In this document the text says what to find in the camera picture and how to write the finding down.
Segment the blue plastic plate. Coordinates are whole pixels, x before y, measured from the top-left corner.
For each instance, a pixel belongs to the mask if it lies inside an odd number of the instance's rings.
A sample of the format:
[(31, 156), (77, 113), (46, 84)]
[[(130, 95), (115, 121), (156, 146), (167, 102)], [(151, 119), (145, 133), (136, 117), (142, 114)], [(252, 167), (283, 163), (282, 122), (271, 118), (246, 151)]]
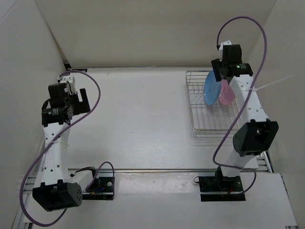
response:
[(221, 82), (217, 82), (214, 71), (210, 71), (205, 79), (203, 97), (207, 105), (217, 102), (221, 91)]

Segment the pink plastic plate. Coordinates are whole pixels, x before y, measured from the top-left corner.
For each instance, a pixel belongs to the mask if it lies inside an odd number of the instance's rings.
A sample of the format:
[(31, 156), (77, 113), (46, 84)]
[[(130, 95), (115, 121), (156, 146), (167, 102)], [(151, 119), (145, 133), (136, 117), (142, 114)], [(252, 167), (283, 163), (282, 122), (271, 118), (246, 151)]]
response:
[(223, 105), (229, 105), (235, 100), (235, 94), (225, 79), (221, 81), (221, 91), (218, 99)]

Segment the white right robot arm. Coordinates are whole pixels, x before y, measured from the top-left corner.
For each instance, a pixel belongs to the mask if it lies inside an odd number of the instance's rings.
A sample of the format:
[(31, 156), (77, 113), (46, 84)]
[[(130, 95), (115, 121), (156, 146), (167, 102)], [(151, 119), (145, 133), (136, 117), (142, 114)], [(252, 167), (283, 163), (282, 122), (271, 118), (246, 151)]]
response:
[(215, 78), (226, 80), (232, 89), (240, 111), (236, 117), (242, 123), (233, 136), (232, 152), (224, 163), (219, 164), (222, 174), (214, 178), (214, 186), (224, 191), (230, 187), (231, 177), (239, 176), (251, 159), (269, 149), (279, 126), (269, 119), (251, 87), (253, 71), (249, 64), (242, 62), (241, 46), (225, 41), (218, 50), (221, 58), (212, 61)]

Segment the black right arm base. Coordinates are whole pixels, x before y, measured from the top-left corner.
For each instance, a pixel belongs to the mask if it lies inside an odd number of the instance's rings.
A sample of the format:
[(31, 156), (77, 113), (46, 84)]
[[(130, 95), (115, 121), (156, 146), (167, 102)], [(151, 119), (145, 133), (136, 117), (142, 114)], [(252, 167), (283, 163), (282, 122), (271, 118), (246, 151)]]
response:
[(199, 184), (201, 202), (246, 201), (240, 176), (224, 177), (218, 169), (213, 176), (196, 176), (193, 181)]

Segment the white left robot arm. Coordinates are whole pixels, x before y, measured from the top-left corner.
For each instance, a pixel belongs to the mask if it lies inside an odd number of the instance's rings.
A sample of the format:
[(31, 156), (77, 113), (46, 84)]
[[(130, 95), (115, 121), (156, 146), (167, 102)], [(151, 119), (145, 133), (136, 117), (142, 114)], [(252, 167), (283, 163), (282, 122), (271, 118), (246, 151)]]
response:
[(61, 81), (49, 85), (49, 99), (42, 106), (45, 153), (39, 187), (32, 191), (34, 200), (46, 211), (78, 207), (85, 187), (95, 191), (100, 179), (91, 171), (71, 177), (68, 172), (68, 138), (73, 116), (88, 113), (90, 106), (86, 90), (77, 94), (75, 83)]

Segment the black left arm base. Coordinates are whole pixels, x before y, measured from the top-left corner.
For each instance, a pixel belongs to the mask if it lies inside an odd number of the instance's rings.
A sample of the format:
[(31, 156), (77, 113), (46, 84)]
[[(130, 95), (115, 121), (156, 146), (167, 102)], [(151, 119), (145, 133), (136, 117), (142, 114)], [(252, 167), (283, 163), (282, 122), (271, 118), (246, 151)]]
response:
[(114, 200), (115, 177), (98, 176), (87, 192), (83, 192), (82, 200)]

